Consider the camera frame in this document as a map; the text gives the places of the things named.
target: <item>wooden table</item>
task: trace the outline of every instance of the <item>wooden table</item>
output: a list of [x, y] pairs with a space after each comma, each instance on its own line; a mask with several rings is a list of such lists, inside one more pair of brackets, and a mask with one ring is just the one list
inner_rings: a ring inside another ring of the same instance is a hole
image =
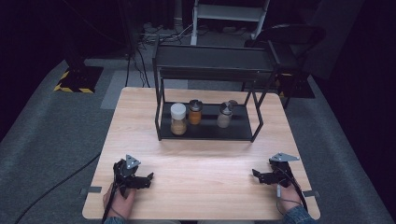
[[[243, 103], [245, 92], [166, 90], [169, 101], [199, 98], [217, 104], [231, 99]], [[140, 189], [130, 219], [281, 219], [276, 191], [260, 184], [251, 169], [272, 172], [268, 159], [277, 152], [300, 157], [279, 97], [267, 93], [261, 106], [264, 125], [254, 143], [247, 141], [158, 141], [154, 125], [157, 106], [154, 89], [125, 88], [108, 130], [93, 187], [82, 214], [99, 219], [104, 213], [102, 197], [113, 180], [113, 165], [130, 154], [142, 162], [136, 175], [154, 178], [149, 189]], [[253, 102], [247, 106], [252, 131], [257, 127]], [[290, 167], [302, 190], [310, 190], [303, 161]], [[314, 197], [306, 198], [310, 215], [320, 216]]]

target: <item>black cable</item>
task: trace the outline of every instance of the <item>black cable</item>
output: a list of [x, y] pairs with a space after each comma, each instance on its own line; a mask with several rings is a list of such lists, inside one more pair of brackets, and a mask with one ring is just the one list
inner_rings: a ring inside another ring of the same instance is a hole
[[89, 27], [91, 27], [96, 33], [98, 33], [99, 35], [103, 36], [104, 38], [106, 38], [106, 39], [108, 39], [108, 40], [110, 40], [110, 41], [112, 41], [112, 42], [114, 42], [114, 43], [116, 43], [116, 44], [119, 44], [119, 45], [121, 45], [121, 46], [126, 46], [125, 43], [121, 43], [120, 41], [118, 41], [118, 40], [116, 40], [116, 39], [114, 39], [114, 38], [112, 38], [112, 37], [110, 37], [110, 36], [108, 36], [108, 35], [105, 35], [102, 31], [100, 31], [99, 29], [97, 29], [96, 27], [94, 27], [94, 26], [92, 25], [92, 23], [90, 23], [89, 21], [87, 21], [81, 14], [79, 14], [79, 12], [77, 12], [75, 8], [73, 8], [72, 6], [70, 6], [70, 4], [69, 4], [68, 2], [66, 2], [65, 0], [62, 0], [62, 1], [63, 1], [64, 4], [67, 5], [76, 15], [78, 15]]
[[131, 63], [131, 54], [128, 54], [128, 65], [126, 67], [126, 80], [125, 80], [125, 87], [128, 86], [128, 79], [129, 79], [129, 64]]
[[142, 55], [142, 53], [140, 52], [140, 49], [137, 49], [137, 52], [139, 53], [140, 58], [142, 59], [143, 71], [145, 72], [146, 82], [147, 82], [147, 84], [148, 84], [148, 87], [150, 88], [149, 79], [148, 79], [148, 74], [147, 74], [147, 72], [146, 72], [145, 60], [143, 60], [143, 55]]
[[[164, 36], [164, 37], [160, 38], [160, 43], [178, 41], [179, 44], [182, 44], [181, 39], [184, 38], [185, 36], [188, 36], [188, 35], [185, 35], [185, 33], [188, 32], [187, 34], [189, 34], [191, 32], [191, 27], [192, 27], [192, 24], [190, 24], [186, 29], [184, 29], [180, 33], [175, 29], [175, 31], [176, 31], [175, 34], [160, 35], [160, 36]], [[143, 45], [143, 47], [145, 44], [153, 46], [155, 44], [155, 40], [156, 40], [156, 37], [153, 37], [150, 39], [150, 36], [147, 36], [147, 37], [143, 38], [142, 41], [140, 41], [139, 43], [141, 43]]]
[[125, 6], [124, 4], [128, 4], [125, 1], [122, 0], [118, 0], [118, 5], [119, 5], [119, 12], [120, 12], [120, 17], [121, 17], [121, 24], [122, 24], [122, 31], [124, 33], [124, 38], [125, 38], [125, 42], [127, 43], [126, 46], [129, 48], [129, 52], [130, 54], [133, 53], [133, 43], [132, 43], [132, 39], [131, 39], [131, 34], [130, 34], [130, 30], [128, 29], [128, 25], [127, 25], [127, 6]]
[[150, 34], [150, 35], [156, 34], [163, 29], [163, 26], [160, 25], [159, 27], [151, 27], [151, 28], [155, 29], [155, 31], [148, 31], [147, 30], [148, 28], [144, 27], [145, 33]]
[[67, 178], [63, 179], [61, 182], [59, 182], [58, 184], [56, 184], [54, 187], [52, 187], [51, 189], [47, 190], [44, 194], [42, 194], [40, 197], [38, 197], [38, 199], [36, 199], [33, 203], [31, 203], [23, 212], [22, 214], [17, 218], [17, 220], [15, 221], [15, 224], [18, 224], [21, 219], [23, 218], [24, 215], [26, 215], [26, 213], [36, 204], [38, 203], [41, 199], [43, 199], [45, 196], [47, 196], [47, 194], [51, 193], [53, 190], [55, 190], [56, 188], [58, 188], [59, 186], [61, 186], [64, 182], [66, 182], [67, 180], [69, 180], [71, 177], [73, 177], [74, 175], [78, 174], [79, 172], [81, 172], [83, 169], [85, 169], [87, 166], [89, 166], [91, 163], [93, 163], [102, 153], [99, 152], [95, 157], [93, 157], [93, 159], [91, 159], [90, 161], [88, 161], [85, 165], [83, 165], [81, 168], [79, 168], [78, 170], [76, 170], [73, 174], [71, 174], [70, 176], [68, 176]]
[[117, 186], [116, 186], [116, 176], [114, 175], [114, 180], [113, 180], [113, 184], [111, 187], [111, 193], [110, 193], [110, 197], [108, 198], [108, 202], [105, 208], [105, 212], [103, 213], [103, 217], [102, 217], [102, 223], [105, 223], [106, 219], [107, 219], [107, 215], [108, 212], [110, 211], [111, 208], [111, 204], [113, 204], [113, 199], [114, 199], [114, 195], [116, 194], [117, 191]]
[[303, 192], [301, 191], [300, 186], [297, 184], [297, 182], [295, 181], [294, 178], [291, 178], [285, 171], [283, 171], [282, 169], [279, 169], [278, 167], [276, 167], [276, 169], [280, 172], [282, 172], [287, 178], [288, 180], [291, 182], [291, 184], [294, 186], [294, 188], [296, 189], [296, 192], [298, 194], [298, 196], [301, 199], [301, 202], [303, 203], [303, 207], [305, 209], [306, 212], [308, 212], [308, 206], [306, 205], [306, 201], [305, 201], [305, 197], [303, 195]]
[[[277, 182], [277, 188], [279, 188], [280, 182], [285, 181], [285, 180], [286, 180], [286, 179], [282, 179], [282, 180], [280, 180], [279, 182]], [[279, 200], [276, 200], [276, 209], [277, 209], [277, 211], [283, 216], [284, 214], [280, 211], [278, 202], [279, 202]]]
[[142, 73], [142, 71], [140, 70], [139, 67], [137, 67], [137, 62], [134, 58], [132, 58], [132, 60], [134, 61], [134, 68], [136, 69], [136, 71], [139, 72], [139, 77], [140, 80], [142, 80], [142, 88], [146, 86], [146, 80], [144, 79], [144, 74]]

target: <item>gray carpet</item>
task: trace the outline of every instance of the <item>gray carpet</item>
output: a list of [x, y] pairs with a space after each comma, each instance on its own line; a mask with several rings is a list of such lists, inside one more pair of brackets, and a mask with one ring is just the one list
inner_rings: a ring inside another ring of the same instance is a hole
[[[241, 47], [247, 36], [208, 33], [198, 37], [198, 44]], [[149, 46], [141, 51], [149, 70]], [[90, 59], [86, 64], [105, 68], [95, 94], [53, 91], [67, 68], [65, 62], [60, 63], [1, 142], [0, 223], [15, 222], [43, 193], [101, 151], [125, 84], [127, 62]], [[128, 85], [142, 85], [140, 74], [133, 67], [131, 71]], [[152, 75], [148, 77], [154, 86]], [[291, 99], [286, 114], [311, 185], [320, 194], [319, 223], [394, 223], [313, 78], [309, 82], [316, 98]], [[167, 85], [203, 87], [192, 82]], [[38, 201], [20, 223], [99, 223], [81, 214], [85, 195], [80, 192], [91, 184], [96, 164], [97, 160]]]

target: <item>hand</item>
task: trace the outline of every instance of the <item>hand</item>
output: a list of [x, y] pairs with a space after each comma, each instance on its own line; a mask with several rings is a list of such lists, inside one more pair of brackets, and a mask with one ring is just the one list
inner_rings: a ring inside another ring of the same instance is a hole
[[[107, 193], [103, 196], [103, 207], [106, 208], [108, 200], [110, 198], [111, 189], [113, 184], [107, 190]], [[108, 211], [107, 217], [120, 217], [126, 220], [132, 213], [132, 205], [134, 204], [134, 196], [136, 195], [136, 189], [127, 189], [124, 193], [125, 197], [122, 197], [119, 190], [114, 194], [113, 203]]]
[[[277, 184], [273, 184], [272, 186], [277, 190]], [[280, 203], [286, 212], [293, 207], [301, 205], [300, 196], [293, 185], [290, 185], [287, 188], [280, 186]]]

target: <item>glass jar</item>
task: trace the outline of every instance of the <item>glass jar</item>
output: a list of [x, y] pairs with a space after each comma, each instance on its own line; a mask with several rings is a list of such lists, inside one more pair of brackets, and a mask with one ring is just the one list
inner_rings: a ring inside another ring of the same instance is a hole
[[189, 123], [199, 124], [202, 117], [203, 104], [199, 100], [191, 100], [189, 103]]
[[175, 135], [182, 135], [187, 131], [186, 106], [176, 103], [171, 106], [171, 132]]
[[233, 104], [231, 102], [222, 103], [219, 108], [218, 126], [220, 128], [227, 128], [230, 125], [232, 116]]

